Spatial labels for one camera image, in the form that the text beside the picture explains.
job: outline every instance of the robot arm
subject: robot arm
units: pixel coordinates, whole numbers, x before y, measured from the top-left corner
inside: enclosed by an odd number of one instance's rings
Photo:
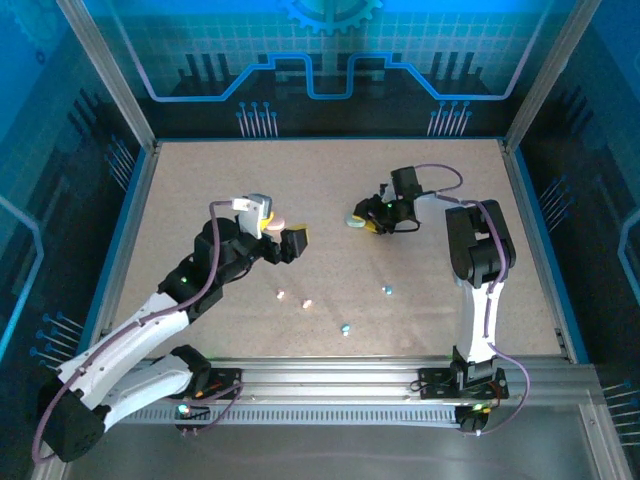
[[[163,397],[189,398],[205,389],[211,365],[188,345],[175,348],[150,367],[129,372],[154,348],[220,301],[223,286],[239,280],[257,260],[263,258],[274,265],[291,263],[308,243],[304,226],[283,230],[279,244],[262,234],[273,218],[269,197],[249,195],[229,203],[240,213],[235,221],[216,219],[219,243],[214,242],[212,221],[207,222],[195,237],[193,253],[167,275],[158,291],[129,320],[57,371],[42,368],[34,373],[38,395],[33,411],[39,421],[34,461],[40,460],[41,439],[61,460],[69,462],[91,449],[130,413]],[[150,316],[155,312],[166,314]]]
[[[505,256],[507,268],[499,282],[500,254],[483,211],[490,217]],[[380,235],[415,232],[423,224],[446,228],[454,278],[464,292],[460,336],[451,364],[455,387],[462,391],[492,381],[495,353],[489,344],[495,342],[504,280],[516,260],[498,202],[465,202],[435,191],[424,192],[415,168],[405,167],[391,172],[391,182],[380,185],[378,195],[361,201],[353,215],[364,220],[366,229]],[[404,227],[406,222],[412,227]]]

